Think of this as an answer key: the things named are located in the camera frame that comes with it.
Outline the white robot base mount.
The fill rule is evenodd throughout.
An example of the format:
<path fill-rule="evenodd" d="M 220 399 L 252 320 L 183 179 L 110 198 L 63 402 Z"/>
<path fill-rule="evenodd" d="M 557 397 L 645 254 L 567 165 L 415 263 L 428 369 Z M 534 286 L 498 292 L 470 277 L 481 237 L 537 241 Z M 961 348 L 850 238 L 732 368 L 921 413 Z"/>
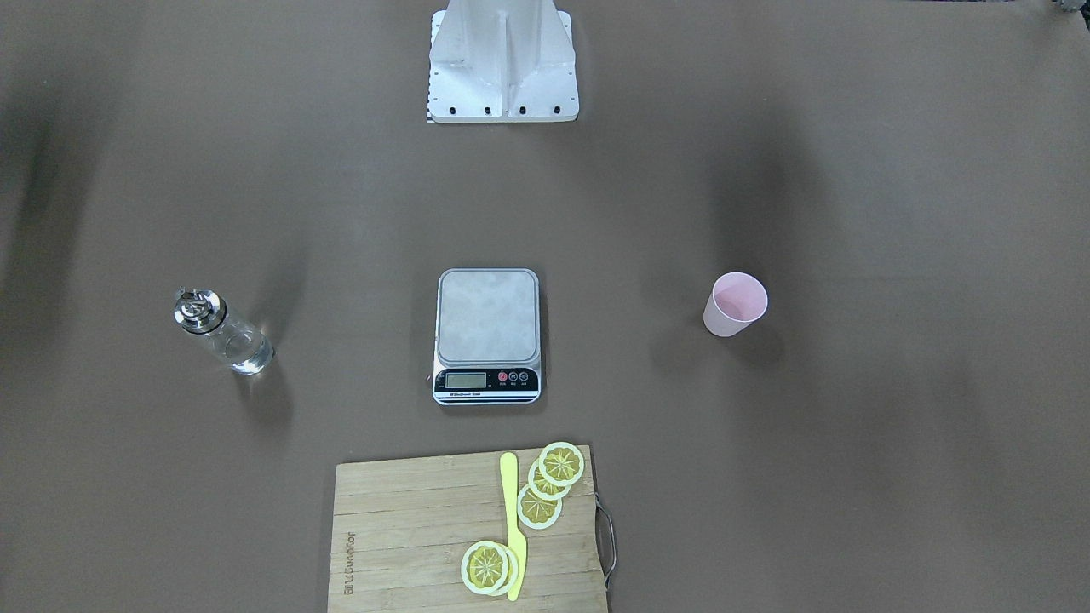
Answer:
<path fill-rule="evenodd" d="M 451 1 L 429 26 L 427 120 L 573 122 L 573 24 L 553 1 Z"/>

